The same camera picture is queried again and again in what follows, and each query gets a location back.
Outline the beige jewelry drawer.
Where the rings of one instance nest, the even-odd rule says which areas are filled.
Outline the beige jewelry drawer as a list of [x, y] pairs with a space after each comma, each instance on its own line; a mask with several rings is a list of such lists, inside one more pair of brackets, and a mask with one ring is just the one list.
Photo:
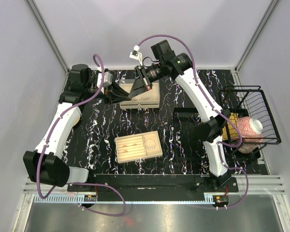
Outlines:
[[152, 109], [160, 106], [160, 85], [158, 82], [153, 83], [152, 89], [133, 97], [131, 101], [119, 103], [121, 109]]

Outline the beige ring tray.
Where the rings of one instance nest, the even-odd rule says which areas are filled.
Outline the beige ring tray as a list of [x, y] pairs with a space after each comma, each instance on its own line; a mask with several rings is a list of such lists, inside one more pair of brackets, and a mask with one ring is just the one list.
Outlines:
[[163, 152], [157, 131], [115, 138], [118, 163], [161, 157]]

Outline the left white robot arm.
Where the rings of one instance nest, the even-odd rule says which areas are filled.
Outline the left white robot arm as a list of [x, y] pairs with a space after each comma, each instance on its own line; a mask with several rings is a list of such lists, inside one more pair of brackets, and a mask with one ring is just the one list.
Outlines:
[[69, 167], [63, 160], [63, 149], [72, 128], [79, 122], [84, 109], [83, 101], [103, 99], [105, 104], [116, 104], [128, 100], [114, 75], [105, 70], [94, 73], [85, 64], [72, 66], [66, 85], [61, 93], [57, 111], [44, 138], [33, 151], [26, 151], [24, 165], [32, 182], [56, 187], [77, 183], [83, 191], [94, 188], [95, 180], [89, 170]]

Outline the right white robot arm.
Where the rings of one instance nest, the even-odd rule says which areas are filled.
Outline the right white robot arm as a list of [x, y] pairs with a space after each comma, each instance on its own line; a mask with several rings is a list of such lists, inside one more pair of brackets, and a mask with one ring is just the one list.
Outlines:
[[194, 131], [207, 152], [211, 176], [210, 187], [214, 191], [222, 191], [231, 177], [225, 158], [222, 156], [221, 144], [223, 127], [231, 115], [230, 111], [222, 109], [212, 98], [199, 79], [194, 62], [187, 54], [176, 55], [167, 40], [151, 46], [151, 50], [157, 63], [149, 67], [140, 64], [134, 68], [136, 77], [128, 97], [132, 99], [150, 91], [153, 82], [157, 80], [164, 77], [172, 78], [189, 96], [202, 120]]

